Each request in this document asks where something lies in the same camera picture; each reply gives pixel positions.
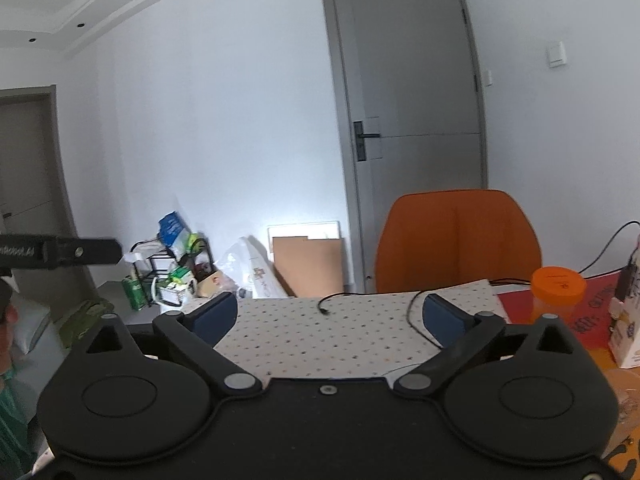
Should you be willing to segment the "grey door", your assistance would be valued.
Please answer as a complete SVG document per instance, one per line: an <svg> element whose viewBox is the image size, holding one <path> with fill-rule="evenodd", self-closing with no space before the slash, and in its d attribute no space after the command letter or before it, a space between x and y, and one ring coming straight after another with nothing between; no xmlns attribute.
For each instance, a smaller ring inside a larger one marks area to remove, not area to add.
<svg viewBox="0 0 640 480"><path fill-rule="evenodd" d="M1 231L74 236L66 192L55 88L1 92ZM96 296L86 268L15 270L17 290L57 321Z"/></svg>
<svg viewBox="0 0 640 480"><path fill-rule="evenodd" d="M323 0L348 211L354 292L400 196L487 184L484 102L465 0ZM382 136L356 161L353 122Z"/></svg>

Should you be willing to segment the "grey sofa cushion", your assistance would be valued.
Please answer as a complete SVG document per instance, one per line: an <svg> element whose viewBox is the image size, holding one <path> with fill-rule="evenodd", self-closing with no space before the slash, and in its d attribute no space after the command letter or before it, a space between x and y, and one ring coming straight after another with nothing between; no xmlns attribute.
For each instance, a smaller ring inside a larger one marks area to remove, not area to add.
<svg viewBox="0 0 640 480"><path fill-rule="evenodd" d="M11 304L18 314L18 320L13 325L14 346L23 354L29 354L50 323L50 309L19 292L13 293Z"/></svg>

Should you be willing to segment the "floral white tablecloth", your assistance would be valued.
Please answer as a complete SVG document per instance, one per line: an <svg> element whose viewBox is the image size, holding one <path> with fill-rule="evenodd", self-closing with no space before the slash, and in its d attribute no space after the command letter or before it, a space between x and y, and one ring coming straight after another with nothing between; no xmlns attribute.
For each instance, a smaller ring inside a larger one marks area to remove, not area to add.
<svg viewBox="0 0 640 480"><path fill-rule="evenodd" d="M263 382L272 378L391 380L439 352L424 328L424 292L329 299L242 299L215 349Z"/></svg>

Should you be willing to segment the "white plastic bag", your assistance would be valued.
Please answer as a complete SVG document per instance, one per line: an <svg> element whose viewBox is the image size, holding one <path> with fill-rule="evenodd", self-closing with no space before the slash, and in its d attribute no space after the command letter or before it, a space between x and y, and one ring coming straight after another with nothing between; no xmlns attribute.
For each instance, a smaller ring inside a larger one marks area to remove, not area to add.
<svg viewBox="0 0 640 480"><path fill-rule="evenodd" d="M247 237L240 237L223 252L215 261L215 266L230 278L242 298L288 298L270 263Z"/></svg>

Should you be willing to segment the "orange chair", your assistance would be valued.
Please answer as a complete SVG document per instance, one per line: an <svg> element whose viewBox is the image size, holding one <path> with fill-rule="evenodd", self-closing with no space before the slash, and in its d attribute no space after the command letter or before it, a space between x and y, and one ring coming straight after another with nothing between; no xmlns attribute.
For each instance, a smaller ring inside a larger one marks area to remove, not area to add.
<svg viewBox="0 0 640 480"><path fill-rule="evenodd" d="M379 294L478 280L528 280L542 266L523 209L498 190L413 193L388 213L375 258Z"/></svg>

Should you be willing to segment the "blue white bag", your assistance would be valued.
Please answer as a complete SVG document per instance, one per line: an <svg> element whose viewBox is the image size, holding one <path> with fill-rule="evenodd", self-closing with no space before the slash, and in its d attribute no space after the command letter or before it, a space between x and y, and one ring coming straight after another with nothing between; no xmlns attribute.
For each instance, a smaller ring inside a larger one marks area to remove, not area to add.
<svg viewBox="0 0 640 480"><path fill-rule="evenodd" d="M189 250L191 230L177 211L165 214L158 222L158 240L177 259Z"/></svg>

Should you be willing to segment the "orange lidded plastic cup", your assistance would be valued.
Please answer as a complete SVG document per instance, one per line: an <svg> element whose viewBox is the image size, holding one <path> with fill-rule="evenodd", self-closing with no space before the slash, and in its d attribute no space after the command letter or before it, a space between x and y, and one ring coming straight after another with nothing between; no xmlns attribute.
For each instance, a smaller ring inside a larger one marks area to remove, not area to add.
<svg viewBox="0 0 640 480"><path fill-rule="evenodd" d="M554 314L570 322L576 307L585 298L587 281L576 271L562 266L543 266L530 279L533 309L530 320Z"/></svg>

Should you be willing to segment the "orange red cartoon mat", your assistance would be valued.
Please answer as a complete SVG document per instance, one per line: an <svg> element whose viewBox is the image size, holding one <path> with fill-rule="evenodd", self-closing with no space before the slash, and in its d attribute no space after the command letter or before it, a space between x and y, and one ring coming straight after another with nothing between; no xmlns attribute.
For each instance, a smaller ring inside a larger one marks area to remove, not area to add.
<svg viewBox="0 0 640 480"><path fill-rule="evenodd" d="M584 301L575 308L570 319L570 329L582 345L596 360L601 370L614 370L608 340L610 339L610 312L608 306L613 297L620 272L614 271L587 278ZM506 313L516 324L529 323L533 309L533 295L524 285L498 285L495 287ZM639 478L639 428L636 427L626 439L606 454L606 461L624 479Z"/></svg>

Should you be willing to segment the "brown cardboard box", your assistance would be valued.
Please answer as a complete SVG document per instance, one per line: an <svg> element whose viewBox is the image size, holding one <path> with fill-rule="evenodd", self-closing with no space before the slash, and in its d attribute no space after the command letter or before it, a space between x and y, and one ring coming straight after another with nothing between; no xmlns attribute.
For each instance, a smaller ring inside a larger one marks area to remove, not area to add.
<svg viewBox="0 0 640 480"><path fill-rule="evenodd" d="M292 296L321 298L344 292L340 222L274 224L267 233L274 270Z"/></svg>

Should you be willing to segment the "white milk carton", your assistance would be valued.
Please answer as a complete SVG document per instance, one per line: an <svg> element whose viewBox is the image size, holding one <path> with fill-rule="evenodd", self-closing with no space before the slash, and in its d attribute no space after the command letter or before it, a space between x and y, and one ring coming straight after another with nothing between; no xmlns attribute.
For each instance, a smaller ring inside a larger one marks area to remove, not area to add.
<svg viewBox="0 0 640 480"><path fill-rule="evenodd" d="M639 244L631 253L626 266L614 290L608 307L611 315L611 335L608 340L613 360L623 370L639 366L639 328L640 328L640 292L639 292Z"/></svg>

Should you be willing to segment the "white wall switch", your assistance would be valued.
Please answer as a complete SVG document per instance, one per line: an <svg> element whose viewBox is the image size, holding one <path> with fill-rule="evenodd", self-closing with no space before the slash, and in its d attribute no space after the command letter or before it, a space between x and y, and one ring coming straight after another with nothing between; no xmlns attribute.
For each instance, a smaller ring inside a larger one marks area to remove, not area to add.
<svg viewBox="0 0 640 480"><path fill-rule="evenodd" d="M546 47L547 63L550 68L565 66L568 62L566 47L563 41L555 41Z"/></svg>

